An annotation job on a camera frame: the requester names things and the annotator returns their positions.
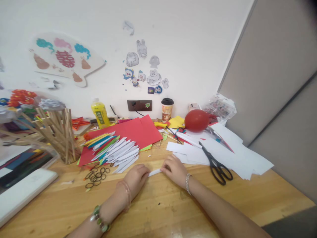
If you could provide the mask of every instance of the plastic bottle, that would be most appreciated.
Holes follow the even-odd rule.
[[[106,128],[111,125],[105,105],[102,102],[99,102],[99,98],[92,98],[91,109],[96,116],[99,128]]]

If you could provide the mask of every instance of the wooden desk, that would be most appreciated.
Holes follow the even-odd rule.
[[[166,155],[167,139],[153,145],[151,150],[139,153],[137,163],[151,170],[158,169]],[[262,176],[253,175],[251,181],[242,180],[234,172],[234,179],[221,186],[208,166],[186,165],[188,171],[209,189],[237,207],[258,225],[263,226],[296,212],[315,206],[301,192],[274,171]],[[107,199],[123,174],[109,174],[91,191],[85,192],[83,178],[88,173],[75,164],[56,162],[50,168],[58,173],[56,182],[33,199],[0,229],[0,237],[64,237],[76,228],[94,207]],[[73,184],[62,182],[75,180]],[[150,177],[130,210],[121,214],[107,237],[219,237],[199,206],[164,174]]]

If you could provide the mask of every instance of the bracelet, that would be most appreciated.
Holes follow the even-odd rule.
[[[192,176],[192,175],[190,173],[186,175],[186,190],[189,193],[189,195],[192,195],[191,192],[189,191],[189,184],[188,184],[189,176]]]
[[[97,224],[100,226],[101,232],[105,233],[108,230],[110,230],[111,225],[107,225],[107,224],[102,222],[102,219],[100,218],[99,212],[100,212],[100,206],[97,205],[95,207],[92,215],[91,215],[90,221],[93,222],[94,220],[97,220]]]
[[[128,184],[125,182],[125,181],[119,181],[117,183],[117,188],[122,185],[125,189],[125,193],[127,194],[127,205],[126,205],[126,208],[123,210],[124,212],[127,212],[130,208],[130,205],[131,205],[131,192],[130,192],[130,188],[128,186]]]

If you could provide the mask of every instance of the wall socket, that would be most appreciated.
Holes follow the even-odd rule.
[[[152,100],[127,100],[129,111],[152,111]]]

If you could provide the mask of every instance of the black lid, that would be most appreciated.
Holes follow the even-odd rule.
[[[173,99],[164,98],[161,103],[164,105],[173,105],[174,101],[173,101]]]

